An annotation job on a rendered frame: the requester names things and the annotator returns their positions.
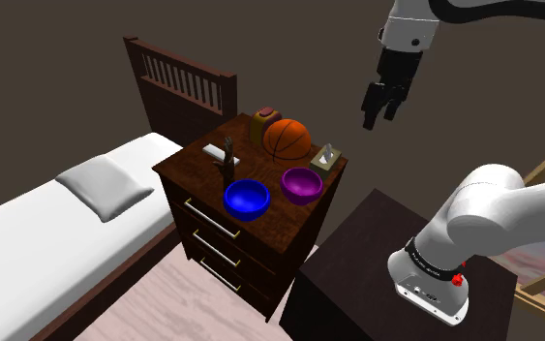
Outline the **wooden bed with white mattress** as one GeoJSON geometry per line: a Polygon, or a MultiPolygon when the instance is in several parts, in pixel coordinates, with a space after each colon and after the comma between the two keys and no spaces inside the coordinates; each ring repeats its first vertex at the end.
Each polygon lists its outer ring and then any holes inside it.
{"type": "Polygon", "coordinates": [[[175,228],[155,166],[237,113],[235,74],[124,43],[151,130],[102,155],[154,192],[107,223],[55,178],[0,205],[0,341],[74,339],[69,320],[175,228]]]}

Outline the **white remote control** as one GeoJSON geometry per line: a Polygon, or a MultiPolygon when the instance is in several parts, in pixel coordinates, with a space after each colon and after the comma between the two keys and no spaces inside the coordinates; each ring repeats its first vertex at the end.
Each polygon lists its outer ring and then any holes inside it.
{"type": "Polygon", "coordinates": [[[202,148],[202,151],[207,155],[213,157],[217,162],[223,164],[226,163],[226,152],[222,148],[209,143],[202,148]]]}

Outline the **olive tissue box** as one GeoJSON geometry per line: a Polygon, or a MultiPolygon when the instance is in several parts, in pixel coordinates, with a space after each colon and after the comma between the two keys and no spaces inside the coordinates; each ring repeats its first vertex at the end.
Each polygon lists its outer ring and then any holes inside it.
{"type": "Polygon", "coordinates": [[[322,181],[324,181],[337,166],[342,152],[332,146],[331,143],[325,144],[309,164],[309,169],[314,171],[322,181]]]}

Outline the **dark hand figure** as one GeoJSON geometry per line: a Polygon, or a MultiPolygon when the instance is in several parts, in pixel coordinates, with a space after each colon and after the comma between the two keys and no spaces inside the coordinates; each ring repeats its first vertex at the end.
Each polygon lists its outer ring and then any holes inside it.
{"type": "Polygon", "coordinates": [[[233,140],[231,137],[226,137],[224,142],[225,157],[222,162],[214,161],[213,164],[223,177],[224,189],[235,181],[235,163],[233,153],[233,140]]]}

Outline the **white pillow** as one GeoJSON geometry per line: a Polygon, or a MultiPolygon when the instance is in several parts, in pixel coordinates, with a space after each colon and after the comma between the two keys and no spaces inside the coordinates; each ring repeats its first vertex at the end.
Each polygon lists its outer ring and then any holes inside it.
{"type": "Polygon", "coordinates": [[[65,170],[55,180],[90,208],[102,223],[115,219],[154,192],[106,155],[65,170]]]}

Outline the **yellow and maroon alarm clock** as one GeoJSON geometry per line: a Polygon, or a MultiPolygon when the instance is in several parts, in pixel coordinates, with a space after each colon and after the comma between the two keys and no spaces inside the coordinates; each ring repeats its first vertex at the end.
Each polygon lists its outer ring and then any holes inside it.
{"type": "Polygon", "coordinates": [[[265,132],[270,125],[281,120],[282,115],[271,107],[263,107],[255,112],[250,121],[250,140],[256,145],[261,145],[265,132]]]}

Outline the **blue bowl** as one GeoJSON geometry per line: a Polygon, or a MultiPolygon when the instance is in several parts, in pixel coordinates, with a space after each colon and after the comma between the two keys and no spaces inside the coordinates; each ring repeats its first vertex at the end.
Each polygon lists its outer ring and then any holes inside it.
{"type": "Polygon", "coordinates": [[[255,221],[262,216],[269,208],[270,200],[267,187],[249,178],[231,183],[223,196],[227,213],[243,222],[255,221]]]}

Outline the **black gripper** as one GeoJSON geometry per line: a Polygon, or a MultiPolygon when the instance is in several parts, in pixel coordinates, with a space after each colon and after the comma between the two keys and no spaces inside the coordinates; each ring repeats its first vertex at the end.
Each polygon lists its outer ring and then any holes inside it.
{"type": "Polygon", "coordinates": [[[381,51],[377,72],[380,82],[371,82],[367,88],[361,110],[364,112],[363,127],[374,128],[379,111],[386,105],[383,118],[392,121],[407,98],[412,80],[422,59],[423,52],[404,52],[384,47],[381,51]],[[387,97],[386,85],[393,86],[387,97]]]}

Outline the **dark robot stand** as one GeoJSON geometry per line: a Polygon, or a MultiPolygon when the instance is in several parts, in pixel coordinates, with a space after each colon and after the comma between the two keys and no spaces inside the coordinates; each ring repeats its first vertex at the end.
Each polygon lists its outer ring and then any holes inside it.
{"type": "Polygon", "coordinates": [[[507,341],[517,277],[467,261],[469,311],[456,326],[397,295],[390,254],[426,221],[373,191],[299,268],[280,325],[292,341],[507,341]]]}

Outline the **orange basketball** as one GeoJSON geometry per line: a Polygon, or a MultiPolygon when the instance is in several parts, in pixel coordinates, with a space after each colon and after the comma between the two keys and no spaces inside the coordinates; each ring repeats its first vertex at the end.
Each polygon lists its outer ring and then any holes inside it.
{"type": "Polygon", "coordinates": [[[274,164],[286,168],[305,164],[312,148],[309,131],[292,119],[273,123],[266,130],[261,145],[274,164]]]}

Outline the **purple bowl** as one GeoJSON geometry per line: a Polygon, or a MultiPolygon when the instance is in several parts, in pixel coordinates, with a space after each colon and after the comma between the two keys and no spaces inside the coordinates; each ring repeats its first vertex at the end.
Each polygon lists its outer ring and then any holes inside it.
{"type": "Polygon", "coordinates": [[[286,170],[280,179],[284,196],[293,204],[306,205],[317,200],[323,191],[323,182],[313,170],[303,167],[286,170]]]}

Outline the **dark wooden chest of drawers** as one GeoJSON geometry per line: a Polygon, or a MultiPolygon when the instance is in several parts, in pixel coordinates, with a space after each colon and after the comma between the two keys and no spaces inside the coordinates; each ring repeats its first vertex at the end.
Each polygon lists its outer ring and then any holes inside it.
{"type": "Polygon", "coordinates": [[[319,199],[295,205],[282,193],[284,168],[272,163],[249,139],[250,116],[239,114],[155,166],[182,246],[194,260],[265,318],[270,318],[313,248],[341,181],[342,157],[323,182],[319,199]],[[236,179],[251,178],[267,187],[271,203],[253,222],[231,217],[223,206],[223,178],[207,144],[233,140],[239,163],[236,179]]]}

